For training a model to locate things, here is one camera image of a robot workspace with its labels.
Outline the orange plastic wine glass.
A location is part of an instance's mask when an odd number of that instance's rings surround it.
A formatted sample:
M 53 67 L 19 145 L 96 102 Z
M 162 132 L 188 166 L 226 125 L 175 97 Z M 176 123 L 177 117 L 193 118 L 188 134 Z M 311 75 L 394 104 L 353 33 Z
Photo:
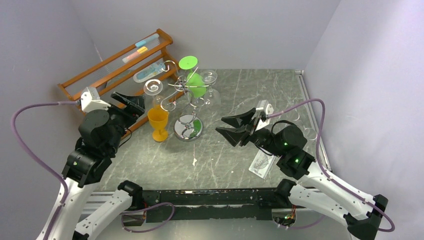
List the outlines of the orange plastic wine glass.
M 149 124 L 153 128 L 152 138 L 156 142 L 165 141 L 169 135 L 166 130 L 169 113 L 160 107 L 153 107 L 148 111 L 147 117 Z

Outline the green plastic wine glass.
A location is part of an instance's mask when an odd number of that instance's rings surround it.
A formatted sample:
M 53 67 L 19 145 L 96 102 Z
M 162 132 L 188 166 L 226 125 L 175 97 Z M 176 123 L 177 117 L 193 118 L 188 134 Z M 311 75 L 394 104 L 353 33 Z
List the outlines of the green plastic wine glass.
M 178 62 L 185 86 L 193 93 L 194 98 L 203 97 L 207 91 L 203 78 L 199 74 L 198 63 L 198 59 L 193 55 L 185 56 Z

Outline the clear wine glass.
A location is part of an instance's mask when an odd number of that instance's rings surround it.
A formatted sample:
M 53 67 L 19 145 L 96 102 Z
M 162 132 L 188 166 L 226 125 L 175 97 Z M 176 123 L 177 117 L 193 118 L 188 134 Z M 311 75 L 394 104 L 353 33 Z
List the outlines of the clear wine glass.
M 205 105 L 220 105 L 221 96 L 220 93 L 213 88 L 213 85 L 218 79 L 218 74 L 214 70 L 204 70 L 200 73 L 203 83 L 206 86 L 206 93 L 203 95 Z
M 164 97 L 161 95 L 164 85 L 158 79 L 147 80 L 143 86 L 143 91 L 146 95 L 152 97 L 152 107 L 160 108 Z

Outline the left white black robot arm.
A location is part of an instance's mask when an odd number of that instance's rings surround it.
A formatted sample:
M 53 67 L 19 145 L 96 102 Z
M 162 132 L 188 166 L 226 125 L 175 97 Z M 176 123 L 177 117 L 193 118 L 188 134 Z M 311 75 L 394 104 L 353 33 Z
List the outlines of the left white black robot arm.
M 126 180 L 105 203 L 81 218 L 89 197 L 112 164 L 122 137 L 145 113 L 144 96 L 118 92 L 111 96 L 124 107 L 102 100 L 90 88 L 81 94 L 79 103 L 85 115 L 78 128 L 80 138 L 67 157 L 60 175 L 64 186 L 56 199 L 57 208 L 38 235 L 40 240 L 94 240 L 121 212 L 142 206 L 142 187 Z

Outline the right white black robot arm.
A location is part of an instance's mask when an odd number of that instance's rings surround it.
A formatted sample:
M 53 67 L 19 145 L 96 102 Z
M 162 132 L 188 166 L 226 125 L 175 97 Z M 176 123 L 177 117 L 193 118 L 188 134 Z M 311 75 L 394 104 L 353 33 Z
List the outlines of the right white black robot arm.
M 278 157 L 285 175 L 274 190 L 278 206 L 296 205 L 330 217 L 359 240 L 374 240 L 380 230 L 388 199 L 371 195 L 348 184 L 304 151 L 307 139 L 292 122 L 277 133 L 263 121 L 265 113 L 252 108 L 243 114 L 222 117 L 230 127 L 216 127 L 233 147 L 254 144 L 265 154 Z

